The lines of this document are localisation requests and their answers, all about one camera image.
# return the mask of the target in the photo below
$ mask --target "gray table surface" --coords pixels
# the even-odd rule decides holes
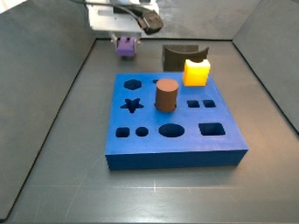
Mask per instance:
[[[210,47],[211,75],[247,140],[238,167],[110,171],[115,74],[161,72],[163,44]],[[99,40],[7,222],[299,222],[299,141],[231,42],[147,40],[133,60]]]

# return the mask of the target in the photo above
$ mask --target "circular hole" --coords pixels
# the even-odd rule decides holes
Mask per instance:
[[[185,133],[185,128],[179,124],[167,123],[159,128],[159,133],[165,137],[179,137]]]
[[[149,129],[146,127],[141,127],[135,130],[135,133],[139,137],[146,137],[149,135]]]

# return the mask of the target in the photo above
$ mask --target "gray wall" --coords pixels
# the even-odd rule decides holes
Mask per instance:
[[[60,0],[0,15],[0,221],[95,41],[84,15],[83,5]]]
[[[234,43],[299,132],[299,1],[263,0]]]
[[[233,39],[261,0],[158,0],[165,28],[143,38]]]

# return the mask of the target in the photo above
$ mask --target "rectangular hole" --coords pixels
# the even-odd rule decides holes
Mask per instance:
[[[203,136],[225,136],[226,130],[219,122],[206,122],[199,124]]]

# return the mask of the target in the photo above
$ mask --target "hexagonal hole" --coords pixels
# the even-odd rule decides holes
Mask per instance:
[[[142,81],[141,80],[127,80],[124,83],[124,88],[130,90],[137,90],[142,87]]]

